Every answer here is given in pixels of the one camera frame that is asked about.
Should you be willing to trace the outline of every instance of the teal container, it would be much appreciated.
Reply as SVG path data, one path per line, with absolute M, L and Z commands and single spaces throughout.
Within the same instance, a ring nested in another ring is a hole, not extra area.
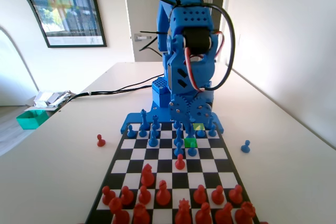
M 30 110 L 19 115 L 16 120 L 24 130 L 35 130 L 48 118 L 45 110 Z

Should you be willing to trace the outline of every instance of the blue pawn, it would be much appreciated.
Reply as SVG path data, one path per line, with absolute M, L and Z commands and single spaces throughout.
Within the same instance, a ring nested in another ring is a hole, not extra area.
M 141 137 L 147 136 L 147 131 L 144 130 L 143 124 L 140 125 L 139 136 L 141 136 Z
M 159 120 L 159 117 L 157 115 L 153 115 L 153 124 L 156 126 L 157 129 L 160 128 L 160 124 L 158 120 Z
M 216 132 L 216 125 L 215 124 L 213 124 L 212 126 L 211 126 L 211 130 L 209 130 L 209 136 L 216 136 L 217 135 L 217 132 Z
M 196 154 L 197 154 L 197 150 L 195 149 L 195 143 L 193 142 L 193 143 L 191 143 L 190 144 L 190 149 L 188 150 L 188 154 L 189 154 L 189 156 L 196 156 Z
M 180 121 L 175 121 L 174 128 L 178 129 L 178 128 L 181 128 L 181 127 L 182 127 L 182 124 L 180 123 Z
M 141 117 L 142 117 L 142 124 L 144 125 L 143 129 L 145 131 L 148 131 L 150 129 L 150 125 L 149 125 L 149 123 L 147 122 L 147 119 L 146 119 L 146 115 L 147 115 L 146 110 L 142 109 L 140 114 L 141 114 Z
M 183 150 L 181 149 L 182 144 L 180 142 L 177 143 L 177 148 L 174 150 L 174 154 L 177 157 L 179 154 L 183 155 Z
M 132 125 L 128 125 L 128 133 L 127 133 L 127 136 L 128 137 L 135 137 L 137 133 L 133 130 L 133 127 Z
M 245 153 L 249 153 L 250 152 L 250 147 L 248 147 L 250 145 L 250 141 L 246 140 L 245 144 L 241 146 L 241 151 L 245 152 Z
M 151 131 L 151 132 L 152 132 L 153 134 L 155 134 L 155 137 L 157 137 L 157 136 L 159 135 L 159 132 L 156 131 L 156 129 L 157 129 L 157 128 L 156 128 L 155 124 L 153 124 L 153 126 L 152 126 L 152 131 Z
M 151 139 L 148 141 L 148 145 L 149 145 L 150 147 L 156 147 L 158 143 L 159 143 L 159 142 L 158 142 L 158 140 L 156 139 L 156 136 L 155 136 L 155 134 L 154 134 L 154 131 L 152 130 L 152 131 L 151 131 Z

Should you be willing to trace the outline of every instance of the map poster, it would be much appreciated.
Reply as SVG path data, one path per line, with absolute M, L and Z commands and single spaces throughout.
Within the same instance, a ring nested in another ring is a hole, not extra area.
M 27 0 L 48 47 L 106 47 L 97 0 Z

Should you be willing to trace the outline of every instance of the chessboard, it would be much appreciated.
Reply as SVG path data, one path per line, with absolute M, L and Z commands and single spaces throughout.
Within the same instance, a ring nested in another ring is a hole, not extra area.
M 157 137 L 159 143 L 156 147 L 150 147 L 148 144 L 149 131 L 145 137 L 139 136 L 140 123 L 131 123 L 131 125 L 133 130 L 136 131 L 136 135 L 128 137 L 127 130 L 122 135 L 86 224 L 112 224 L 114 216 L 109 206 L 102 202 L 102 188 L 104 186 L 109 186 L 117 197 L 121 197 L 123 186 L 128 186 L 133 191 L 133 202 L 123 206 L 123 210 L 129 213 L 130 223 L 132 223 L 134 206 L 139 203 L 138 196 L 142 185 L 140 181 L 141 172 L 146 164 L 151 165 L 155 178 L 153 185 L 147 187 L 151 193 L 151 200 L 145 207 L 150 215 L 150 223 L 174 223 L 179 201 L 184 198 L 189 201 L 192 223 L 196 224 L 195 215 L 200 210 L 201 205 L 195 202 L 193 194 L 199 185 L 203 185 L 206 190 L 206 202 L 209 203 L 211 208 L 213 223 L 216 223 L 216 211 L 223 209 L 224 205 L 230 202 L 233 206 L 231 211 L 233 223 L 236 224 L 234 215 L 241 204 L 231 202 L 228 195 L 229 191 L 236 185 L 241 185 L 243 202 L 250 200 L 219 131 L 213 137 L 208 135 L 208 131 L 205 131 L 204 137 L 198 137 L 195 134 L 197 141 L 197 154 L 195 156 L 189 156 L 188 148 L 183 145 L 185 167 L 178 170 L 175 167 L 177 157 L 174 155 L 176 146 L 173 142 L 176 138 L 176 130 L 173 127 L 173 122 L 160 123 L 160 128 L 157 130 L 159 132 Z M 186 136 L 184 128 L 182 139 Z M 166 181 L 167 189 L 171 193 L 170 202 L 165 206 L 160 206 L 155 200 L 161 180 Z M 225 195 L 225 200 L 221 205 L 215 204 L 211 198 L 211 193 L 218 185 L 222 185 Z M 253 218 L 253 223 L 259 224 L 257 216 Z

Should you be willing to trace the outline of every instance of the red pawn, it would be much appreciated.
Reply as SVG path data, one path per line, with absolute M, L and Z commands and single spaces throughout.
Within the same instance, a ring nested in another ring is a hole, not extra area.
M 177 156 L 177 161 L 175 162 L 175 167 L 179 170 L 182 170 L 185 166 L 185 163 L 183 161 L 183 155 L 180 153 Z
M 232 224 L 231 210 L 233 206 L 230 202 L 226 203 L 223 209 L 220 209 L 215 214 L 217 224 Z
M 112 224 L 128 224 L 130 215 L 122 209 L 121 199 L 118 197 L 113 198 L 109 203 L 110 211 L 115 215 Z
M 169 203 L 171 195 L 170 192 L 167 190 L 167 183 L 166 181 L 162 180 L 159 184 L 159 191 L 156 193 L 156 202 L 161 205 L 165 206 Z
M 199 185 L 198 189 L 194 191 L 194 200 L 198 204 L 202 204 L 206 201 L 206 194 L 205 194 L 204 186 Z
M 208 202 L 204 202 L 202 207 L 196 213 L 196 224 L 211 224 L 211 216 L 210 216 L 210 206 Z
M 144 186 L 151 186 L 154 183 L 154 175 L 152 174 L 152 166 L 150 164 L 146 164 L 144 168 L 142 169 L 142 177 L 141 177 L 141 183 Z
M 149 224 L 150 217 L 143 204 L 136 204 L 133 210 L 133 224 Z
M 121 189 L 121 203 L 123 205 L 129 205 L 130 203 L 132 203 L 133 198 L 134 198 L 134 193 L 128 189 L 128 186 L 123 186 Z
M 211 193 L 211 199 L 217 205 L 224 202 L 223 187 L 221 185 L 217 186 L 216 190 Z
M 103 146 L 105 145 L 106 141 L 105 141 L 104 139 L 101 138 L 101 135 L 100 135 L 100 134 L 97 135 L 97 138 L 98 138 L 97 145 L 98 145 L 99 147 L 103 147 Z
M 235 204 L 240 204 L 243 202 L 242 197 L 243 188 L 240 185 L 236 185 L 235 189 L 229 191 L 229 198 Z
M 180 200 L 179 211 L 175 215 L 175 224 L 191 224 L 189 208 L 188 200 L 185 200 L 184 198 Z
M 256 215 L 256 209 L 251 202 L 244 202 L 235 213 L 237 224 L 252 224 L 252 218 Z
M 112 190 L 110 190 L 110 187 L 104 186 L 102 190 L 104 196 L 103 196 L 103 203 L 108 206 L 110 201 L 116 196 L 116 193 Z
M 143 203 L 144 205 L 148 204 L 151 201 L 151 193 L 147 190 L 146 186 L 140 187 L 140 194 L 139 194 L 139 202 Z

